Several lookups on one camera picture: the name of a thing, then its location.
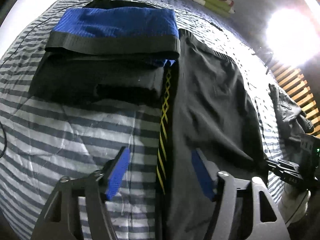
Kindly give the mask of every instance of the black fabric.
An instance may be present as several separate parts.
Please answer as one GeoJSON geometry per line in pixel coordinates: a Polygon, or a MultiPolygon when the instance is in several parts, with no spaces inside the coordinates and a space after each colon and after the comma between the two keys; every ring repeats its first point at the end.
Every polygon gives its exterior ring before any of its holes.
{"type": "MultiPolygon", "coordinates": [[[[172,151],[166,194],[161,202],[163,239],[203,239],[215,203],[206,198],[191,163],[191,151],[200,148],[217,169],[236,178],[250,180],[268,172],[257,169],[263,161],[259,123],[252,102],[244,89],[235,62],[199,42],[193,34],[179,30],[181,54],[177,74],[172,74],[176,95],[172,105],[172,151]]],[[[242,199],[234,218],[233,239],[238,238],[242,199]]]]}
{"type": "MultiPolygon", "coordinates": [[[[121,0],[96,0],[86,7],[123,6],[153,8],[121,0]]],[[[69,105],[112,98],[159,107],[164,70],[154,65],[158,59],[167,65],[171,64],[167,59],[177,59],[180,41],[169,35],[125,39],[86,38],[52,31],[29,94],[69,105]]]]}
{"type": "Polygon", "coordinates": [[[120,7],[156,8],[151,4],[124,0],[93,0],[84,6],[84,8],[98,8],[106,10],[120,7]]]}
{"type": "Polygon", "coordinates": [[[276,114],[279,134],[285,141],[287,152],[300,152],[300,135],[312,133],[313,124],[306,118],[306,113],[279,86],[269,84],[270,97],[276,114]]]}

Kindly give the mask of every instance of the screw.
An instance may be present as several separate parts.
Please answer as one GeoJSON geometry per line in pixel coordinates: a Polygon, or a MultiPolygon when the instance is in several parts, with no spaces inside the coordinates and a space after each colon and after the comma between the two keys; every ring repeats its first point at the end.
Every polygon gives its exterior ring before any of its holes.
{"type": "Polygon", "coordinates": [[[218,174],[223,176],[229,176],[229,173],[227,173],[226,171],[219,171],[218,174]]]}
{"type": "Polygon", "coordinates": [[[60,178],[60,182],[67,182],[70,180],[70,177],[69,176],[63,176],[60,178]]]}
{"type": "Polygon", "coordinates": [[[102,170],[96,170],[96,171],[94,172],[94,175],[95,175],[96,177],[102,176],[102,175],[103,175],[102,170]]]}

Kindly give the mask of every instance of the bright light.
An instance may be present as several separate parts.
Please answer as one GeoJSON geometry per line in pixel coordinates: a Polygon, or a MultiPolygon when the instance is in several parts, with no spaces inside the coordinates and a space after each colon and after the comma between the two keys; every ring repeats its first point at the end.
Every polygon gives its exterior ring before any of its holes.
{"type": "Polygon", "coordinates": [[[292,9],[282,9],[272,16],[267,42],[275,58],[291,66],[303,64],[320,51],[320,40],[312,23],[292,9]]]}

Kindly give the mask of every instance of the clothing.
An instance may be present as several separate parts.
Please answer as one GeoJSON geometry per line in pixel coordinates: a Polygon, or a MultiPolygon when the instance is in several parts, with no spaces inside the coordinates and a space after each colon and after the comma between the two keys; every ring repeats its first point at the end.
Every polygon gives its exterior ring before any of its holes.
{"type": "Polygon", "coordinates": [[[50,33],[29,94],[71,105],[112,98],[159,106],[162,67],[180,52],[174,11],[110,0],[93,6],[99,4],[109,9],[66,10],[50,33]]]}
{"type": "Polygon", "coordinates": [[[270,97],[275,109],[279,135],[284,139],[287,151],[291,154],[300,152],[300,135],[312,133],[313,124],[306,118],[306,113],[279,86],[269,84],[270,97]]]}
{"type": "MultiPolygon", "coordinates": [[[[259,123],[236,63],[186,30],[180,29],[179,35],[181,54],[172,66],[171,128],[167,130],[166,194],[162,202],[158,192],[165,211],[159,216],[163,239],[196,240],[204,238],[215,203],[201,190],[192,150],[199,148],[217,165],[216,172],[225,170],[241,179],[260,176],[264,181],[268,173],[257,169],[264,160],[259,123]]],[[[239,199],[238,222],[241,206],[239,199]]]]}

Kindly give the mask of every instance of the wooden rack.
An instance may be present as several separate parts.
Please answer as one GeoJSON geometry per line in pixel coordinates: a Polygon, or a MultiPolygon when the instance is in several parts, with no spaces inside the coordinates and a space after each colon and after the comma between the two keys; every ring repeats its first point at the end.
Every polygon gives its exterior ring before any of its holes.
{"type": "Polygon", "coordinates": [[[315,129],[312,135],[320,138],[320,113],[307,80],[301,70],[280,63],[270,68],[279,86],[294,100],[307,114],[315,129]]]}

